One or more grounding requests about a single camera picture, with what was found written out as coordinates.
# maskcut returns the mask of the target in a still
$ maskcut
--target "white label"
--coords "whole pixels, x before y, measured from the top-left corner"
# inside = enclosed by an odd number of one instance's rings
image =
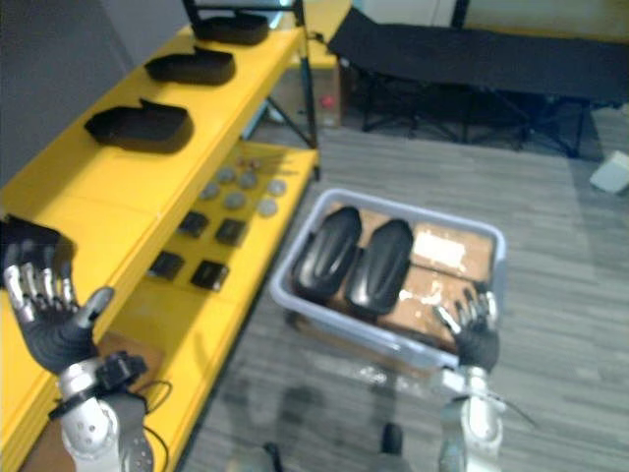
[[[420,233],[415,239],[413,252],[430,261],[459,268],[465,255],[465,246],[430,233]]]

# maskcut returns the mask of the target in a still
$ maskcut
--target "gray disc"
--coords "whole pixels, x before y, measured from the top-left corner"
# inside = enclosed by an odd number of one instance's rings
[[[221,167],[216,172],[216,180],[219,184],[229,184],[236,180],[236,171],[231,167]]]
[[[246,202],[247,202],[247,197],[245,197],[245,194],[243,194],[242,192],[236,191],[236,192],[230,192],[229,194],[227,194],[227,196],[225,197],[225,200],[223,200],[223,205],[227,209],[238,209],[238,208],[244,207]]]
[[[199,198],[201,200],[211,200],[220,193],[220,187],[216,182],[209,182],[203,190],[200,191]]]
[[[264,217],[273,216],[277,213],[277,203],[273,199],[262,199],[257,204],[257,212]]]
[[[282,179],[273,179],[266,185],[266,190],[273,197],[281,197],[286,193],[286,182]]]
[[[251,170],[247,170],[241,174],[238,182],[241,189],[252,189],[256,186],[257,176]]]

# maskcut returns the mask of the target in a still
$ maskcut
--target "gray plastic bin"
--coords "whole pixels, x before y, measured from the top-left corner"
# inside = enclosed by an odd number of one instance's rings
[[[449,366],[456,367],[458,357],[449,352],[422,344],[404,335],[381,327],[364,323],[330,308],[305,300],[295,294],[291,287],[290,272],[310,233],[316,231],[332,204],[349,205],[369,209],[391,217],[403,218],[409,223],[439,223],[457,229],[473,231],[489,236],[494,241],[491,289],[502,313],[506,284],[506,242],[495,227],[478,221],[431,211],[417,206],[398,204],[370,195],[331,189],[323,193],[314,204],[311,215],[302,226],[297,238],[289,248],[271,279],[271,296],[275,302],[288,310],[307,317],[315,328],[348,341],[367,347],[377,353],[395,358],[417,368]]]

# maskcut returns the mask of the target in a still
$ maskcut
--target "robotic arm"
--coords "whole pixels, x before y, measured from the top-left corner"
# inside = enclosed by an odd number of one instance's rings
[[[459,323],[443,307],[434,307],[434,315],[452,333],[460,359],[457,372],[443,370],[433,380],[451,398],[441,410],[439,472],[500,471],[500,414],[505,406],[488,388],[499,351],[497,306],[484,284],[476,289],[476,297],[466,291],[465,306],[457,304]]]
[[[9,241],[3,249],[4,285],[27,348],[58,376],[62,399],[50,418],[60,419],[63,444],[77,472],[152,471],[143,434],[145,402],[127,391],[146,366],[126,353],[101,359],[92,340],[92,327],[113,289],[96,290],[80,307],[70,263],[62,264],[57,280],[54,246],[26,239]]]

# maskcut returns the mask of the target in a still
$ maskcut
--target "yellow shelf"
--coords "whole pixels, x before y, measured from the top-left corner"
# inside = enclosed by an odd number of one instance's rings
[[[169,470],[175,468],[195,419],[303,194],[316,162],[316,151],[239,144],[227,158],[226,164],[234,166],[243,155],[260,156],[260,160],[265,161],[281,154],[285,154],[282,162],[265,165],[265,173],[260,175],[256,188],[246,192],[246,207],[233,211],[222,206],[222,198],[234,190],[235,185],[223,185],[221,194],[215,199],[194,204],[193,209],[208,216],[210,224],[199,238],[174,234],[167,243],[166,251],[185,260],[177,278],[169,282],[147,276],[111,326],[116,332],[150,344],[164,353],[157,377],[171,382],[173,392],[146,418],[146,424],[168,444],[172,457]],[[268,197],[264,189],[274,176],[286,181],[287,192],[276,199],[278,212],[265,218],[257,214],[256,206],[261,198]],[[249,230],[239,248],[222,245],[213,239],[220,222],[226,217],[247,221]],[[201,260],[229,267],[219,292],[199,289],[190,283]],[[155,470],[161,470],[163,456],[159,444],[155,443],[153,450]]]
[[[237,142],[242,129],[289,65],[300,29],[273,31],[256,46],[195,41],[182,29],[155,56],[192,51],[194,44],[234,54],[236,75],[220,87],[164,84],[137,68],[105,94],[23,169],[0,193],[9,213],[61,230],[77,243],[75,280],[80,300],[95,288],[115,288],[99,320],[98,340],[138,284],[200,189]],[[188,109],[196,131],[172,154],[102,147],[84,129],[94,113],[138,106],[140,97]],[[18,469],[51,409],[53,378],[34,364],[6,294],[2,310],[3,470]]]

